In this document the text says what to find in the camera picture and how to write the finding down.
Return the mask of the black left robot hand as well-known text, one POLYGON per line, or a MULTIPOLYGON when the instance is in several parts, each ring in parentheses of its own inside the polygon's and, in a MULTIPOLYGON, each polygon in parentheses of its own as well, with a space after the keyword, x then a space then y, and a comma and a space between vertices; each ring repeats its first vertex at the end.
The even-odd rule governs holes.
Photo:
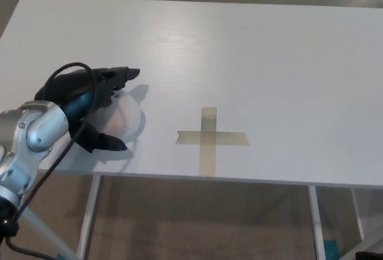
MULTIPOLYGON (((115 91, 125 88, 128 81, 135 79, 140 70, 115 67, 94 69, 93 72, 96 75, 97 85, 96 103, 91 111, 95 112, 111 101, 115 91)), ((74 137, 93 102, 90 76, 84 69, 59 75, 51 81, 47 88, 40 88, 34 99, 47 100, 57 104, 68 119, 70 136, 74 137)), ((93 152, 95 149, 127 150, 127 146, 121 139, 99 132, 90 121, 86 122, 86 126, 75 142, 88 152, 93 152)))

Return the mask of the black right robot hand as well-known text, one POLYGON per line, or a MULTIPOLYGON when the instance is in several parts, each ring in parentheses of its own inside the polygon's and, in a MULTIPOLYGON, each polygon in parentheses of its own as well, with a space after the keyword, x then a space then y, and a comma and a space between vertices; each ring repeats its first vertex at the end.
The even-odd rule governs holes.
POLYGON ((361 251, 355 253, 356 260, 383 260, 382 253, 361 251))

